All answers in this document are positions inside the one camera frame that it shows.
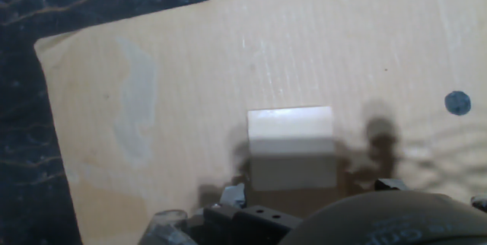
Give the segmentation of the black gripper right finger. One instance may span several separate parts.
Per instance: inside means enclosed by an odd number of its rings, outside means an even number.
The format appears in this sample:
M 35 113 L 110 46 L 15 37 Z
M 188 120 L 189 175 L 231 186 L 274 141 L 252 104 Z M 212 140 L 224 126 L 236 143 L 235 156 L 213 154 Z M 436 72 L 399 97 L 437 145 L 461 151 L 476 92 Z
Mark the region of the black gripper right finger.
M 377 179 L 374 182 L 375 191 L 387 191 L 387 190 L 408 190 L 408 186 L 399 179 Z

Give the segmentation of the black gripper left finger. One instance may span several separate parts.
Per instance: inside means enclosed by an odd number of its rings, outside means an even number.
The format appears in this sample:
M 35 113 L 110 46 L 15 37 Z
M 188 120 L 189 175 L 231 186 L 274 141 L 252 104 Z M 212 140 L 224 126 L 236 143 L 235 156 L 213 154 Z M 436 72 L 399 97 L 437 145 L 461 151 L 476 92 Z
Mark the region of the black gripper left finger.
M 245 185 L 227 186 L 203 209 L 203 243 L 276 245 L 303 220 L 260 205 L 247 206 Z

